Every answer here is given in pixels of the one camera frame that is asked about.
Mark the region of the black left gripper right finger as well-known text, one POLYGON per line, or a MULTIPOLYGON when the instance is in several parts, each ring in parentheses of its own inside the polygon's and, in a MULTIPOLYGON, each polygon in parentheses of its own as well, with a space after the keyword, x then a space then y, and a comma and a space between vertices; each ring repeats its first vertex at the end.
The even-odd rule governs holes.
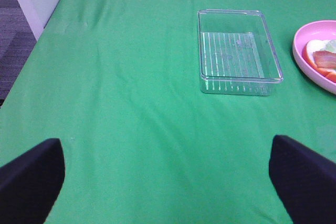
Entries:
POLYGON ((335 163, 298 141, 276 135, 270 180, 293 223, 335 223, 335 163))

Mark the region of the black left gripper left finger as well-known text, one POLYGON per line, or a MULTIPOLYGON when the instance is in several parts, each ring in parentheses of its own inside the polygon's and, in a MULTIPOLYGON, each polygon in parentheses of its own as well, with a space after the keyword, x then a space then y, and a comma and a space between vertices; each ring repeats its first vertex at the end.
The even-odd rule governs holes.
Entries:
POLYGON ((1 167, 1 223, 44 223, 65 180, 58 138, 49 138, 1 167))

